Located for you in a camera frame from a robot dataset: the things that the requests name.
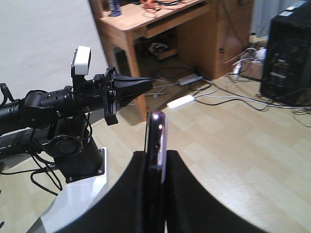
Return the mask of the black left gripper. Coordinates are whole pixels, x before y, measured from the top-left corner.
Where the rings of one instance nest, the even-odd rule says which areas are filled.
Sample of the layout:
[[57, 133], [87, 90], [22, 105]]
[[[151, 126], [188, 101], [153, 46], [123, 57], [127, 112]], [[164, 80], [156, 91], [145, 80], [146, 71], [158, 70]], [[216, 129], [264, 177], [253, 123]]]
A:
[[99, 97], [95, 100], [98, 109], [103, 110], [107, 125], [118, 124], [117, 100], [120, 107], [127, 106], [135, 98], [153, 89], [151, 78], [128, 77], [116, 74], [115, 67], [106, 69], [105, 74], [94, 76], [95, 89]]

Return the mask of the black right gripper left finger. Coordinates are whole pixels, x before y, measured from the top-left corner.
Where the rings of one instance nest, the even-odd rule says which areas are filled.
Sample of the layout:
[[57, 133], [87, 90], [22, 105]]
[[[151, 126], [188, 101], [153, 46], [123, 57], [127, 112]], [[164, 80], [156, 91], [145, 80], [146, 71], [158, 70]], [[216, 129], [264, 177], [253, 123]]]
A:
[[145, 233], [146, 153], [135, 151], [118, 181], [93, 207], [59, 233]]

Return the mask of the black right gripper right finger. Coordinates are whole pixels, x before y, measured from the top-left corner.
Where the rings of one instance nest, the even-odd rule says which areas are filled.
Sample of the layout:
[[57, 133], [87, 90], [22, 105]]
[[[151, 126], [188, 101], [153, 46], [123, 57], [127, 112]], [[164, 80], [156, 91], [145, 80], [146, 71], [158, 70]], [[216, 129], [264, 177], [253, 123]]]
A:
[[165, 211], [170, 233], [262, 233], [214, 198], [190, 172], [179, 153], [167, 152]]

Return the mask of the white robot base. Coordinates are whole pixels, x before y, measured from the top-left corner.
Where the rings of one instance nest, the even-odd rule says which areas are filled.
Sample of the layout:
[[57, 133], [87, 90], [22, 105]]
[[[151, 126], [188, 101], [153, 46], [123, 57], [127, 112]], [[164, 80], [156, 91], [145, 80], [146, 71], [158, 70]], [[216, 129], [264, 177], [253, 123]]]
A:
[[27, 232], [55, 233], [77, 220], [108, 192], [107, 148], [100, 148], [99, 152], [104, 159], [99, 175], [67, 184]]

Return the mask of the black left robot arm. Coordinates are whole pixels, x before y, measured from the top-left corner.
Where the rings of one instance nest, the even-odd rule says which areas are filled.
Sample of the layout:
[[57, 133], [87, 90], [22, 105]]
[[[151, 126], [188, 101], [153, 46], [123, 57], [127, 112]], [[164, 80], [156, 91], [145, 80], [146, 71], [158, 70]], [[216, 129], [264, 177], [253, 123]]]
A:
[[114, 67], [92, 80], [73, 75], [73, 84], [53, 92], [32, 90], [0, 106], [0, 157], [45, 152], [67, 182], [96, 176], [103, 157], [87, 114], [103, 110], [108, 125], [116, 111], [152, 89], [149, 78], [120, 75]]

